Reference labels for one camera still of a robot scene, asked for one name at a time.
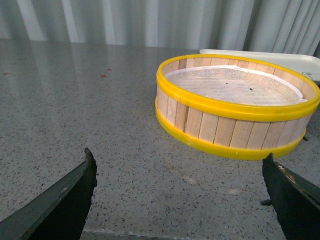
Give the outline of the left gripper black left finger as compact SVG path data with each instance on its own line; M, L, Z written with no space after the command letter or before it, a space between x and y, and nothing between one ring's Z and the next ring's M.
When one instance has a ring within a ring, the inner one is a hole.
M86 223L97 164L88 148L84 162L0 223L2 240L78 240Z

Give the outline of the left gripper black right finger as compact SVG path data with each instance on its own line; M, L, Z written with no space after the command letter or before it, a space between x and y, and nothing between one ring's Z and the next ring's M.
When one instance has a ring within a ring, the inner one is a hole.
M287 240L320 238L320 188L274 161L270 153L262 161L262 175L272 205Z

